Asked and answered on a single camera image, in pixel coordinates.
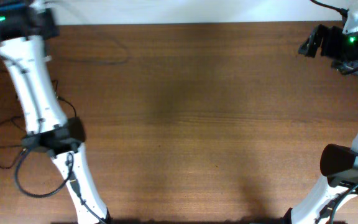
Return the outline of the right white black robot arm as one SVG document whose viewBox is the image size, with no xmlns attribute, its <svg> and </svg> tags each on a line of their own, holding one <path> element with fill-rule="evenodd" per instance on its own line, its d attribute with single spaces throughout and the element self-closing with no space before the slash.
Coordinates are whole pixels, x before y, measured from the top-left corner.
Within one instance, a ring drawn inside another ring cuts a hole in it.
<svg viewBox="0 0 358 224">
<path fill-rule="evenodd" d="M 358 4 L 337 8 L 343 27 L 316 26 L 300 45 L 299 54 L 330 58 L 341 75 L 358 76 Z M 279 223 L 334 223 L 336 212 L 358 196 L 358 133 L 350 147 L 328 144 L 320 159 L 321 175 L 297 206 L 289 208 Z"/>
</svg>

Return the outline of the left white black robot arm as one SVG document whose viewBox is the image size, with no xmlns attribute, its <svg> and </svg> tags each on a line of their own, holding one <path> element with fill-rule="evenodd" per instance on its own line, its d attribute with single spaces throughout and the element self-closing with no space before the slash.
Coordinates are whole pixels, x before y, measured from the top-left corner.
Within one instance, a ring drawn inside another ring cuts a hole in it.
<svg viewBox="0 0 358 224">
<path fill-rule="evenodd" d="M 24 155 L 14 181 L 32 198 L 47 198 L 66 187 L 78 223 L 112 223 L 86 161 L 86 134 L 81 119 L 67 118 L 47 70 L 45 41 L 59 35 L 52 9 L 43 1 L 0 1 L 0 59 L 10 74 L 24 114 Z M 20 168 L 32 152 L 46 153 L 63 176 L 57 189 L 31 193 L 19 182 Z"/>
</svg>

